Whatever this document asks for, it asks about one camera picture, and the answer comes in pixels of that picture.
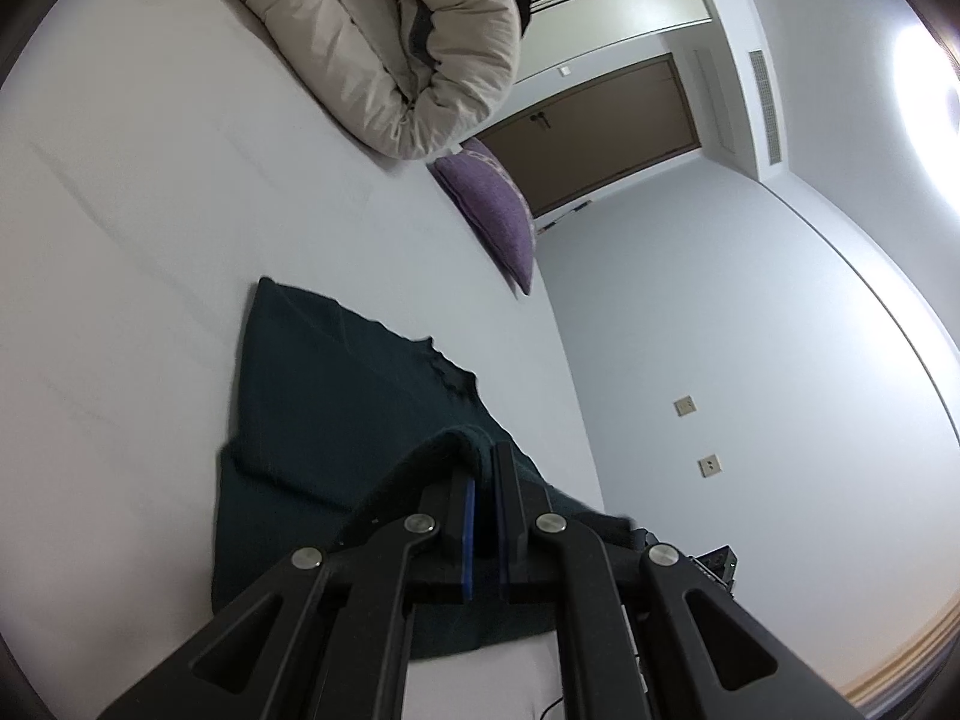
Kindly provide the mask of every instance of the white bed sheet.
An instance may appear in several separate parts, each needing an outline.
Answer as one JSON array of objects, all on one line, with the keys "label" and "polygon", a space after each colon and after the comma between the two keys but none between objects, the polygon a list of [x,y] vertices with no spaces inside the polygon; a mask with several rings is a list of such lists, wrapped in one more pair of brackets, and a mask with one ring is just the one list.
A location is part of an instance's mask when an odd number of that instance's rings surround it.
[{"label": "white bed sheet", "polygon": [[[61,0],[0,90],[0,630],[61,720],[205,623],[217,450],[261,274],[476,371],[602,501],[544,284],[423,165],[344,135],[237,0]],[[552,637],[412,667],[408,717],[539,717]]]}]

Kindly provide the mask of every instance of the purple pillow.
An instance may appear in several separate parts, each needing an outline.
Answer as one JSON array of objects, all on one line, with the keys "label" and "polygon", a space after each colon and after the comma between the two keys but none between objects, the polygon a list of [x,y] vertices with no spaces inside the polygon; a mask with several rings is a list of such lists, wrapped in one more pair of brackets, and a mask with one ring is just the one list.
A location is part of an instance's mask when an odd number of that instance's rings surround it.
[{"label": "purple pillow", "polygon": [[477,138],[429,167],[497,261],[529,295],[536,232],[527,201],[510,173]]}]

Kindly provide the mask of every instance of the electrical outlet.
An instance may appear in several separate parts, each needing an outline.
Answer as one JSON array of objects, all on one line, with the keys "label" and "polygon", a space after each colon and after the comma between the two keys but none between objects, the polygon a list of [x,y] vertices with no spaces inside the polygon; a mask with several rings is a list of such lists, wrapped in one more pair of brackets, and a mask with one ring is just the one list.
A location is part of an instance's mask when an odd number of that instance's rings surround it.
[{"label": "electrical outlet", "polygon": [[674,401],[673,408],[677,410],[677,416],[686,416],[689,413],[694,413],[695,410],[697,410],[697,406],[693,402],[693,398],[689,395],[682,397],[680,400]]},{"label": "electrical outlet", "polygon": [[714,474],[719,474],[723,470],[723,466],[720,464],[720,458],[716,455],[710,455],[707,458],[697,461],[698,466],[700,467],[700,472],[704,475],[704,479],[707,476],[713,476]]}]

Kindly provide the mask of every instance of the silver rivet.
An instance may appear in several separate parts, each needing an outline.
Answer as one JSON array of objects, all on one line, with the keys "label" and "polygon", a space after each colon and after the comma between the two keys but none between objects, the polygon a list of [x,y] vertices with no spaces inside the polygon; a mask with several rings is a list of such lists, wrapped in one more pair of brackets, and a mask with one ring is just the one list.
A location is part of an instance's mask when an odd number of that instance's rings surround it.
[{"label": "silver rivet", "polygon": [[306,571],[310,568],[316,568],[323,562],[323,553],[313,547],[302,547],[294,552],[290,562],[294,566]]},{"label": "silver rivet", "polygon": [[429,514],[411,514],[403,520],[403,527],[410,533],[430,533],[437,527],[437,522]]},{"label": "silver rivet", "polygon": [[560,514],[548,512],[536,518],[536,526],[544,533],[560,533],[566,530],[566,520]]},{"label": "silver rivet", "polygon": [[680,553],[677,552],[677,548],[669,544],[654,544],[647,554],[650,556],[650,560],[662,566],[675,565],[680,560]]}]

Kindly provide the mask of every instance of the air vent grille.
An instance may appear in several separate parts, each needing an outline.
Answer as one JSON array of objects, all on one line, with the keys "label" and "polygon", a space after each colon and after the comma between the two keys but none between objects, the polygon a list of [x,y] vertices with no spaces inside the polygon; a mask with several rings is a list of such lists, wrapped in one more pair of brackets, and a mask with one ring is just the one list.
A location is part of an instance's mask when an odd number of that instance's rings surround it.
[{"label": "air vent grille", "polygon": [[757,89],[760,90],[760,104],[763,107],[763,125],[767,130],[767,151],[770,152],[770,164],[778,165],[784,160],[779,139],[779,127],[776,125],[776,105],[774,90],[770,86],[770,74],[763,52],[750,52],[750,62],[754,66]]}]

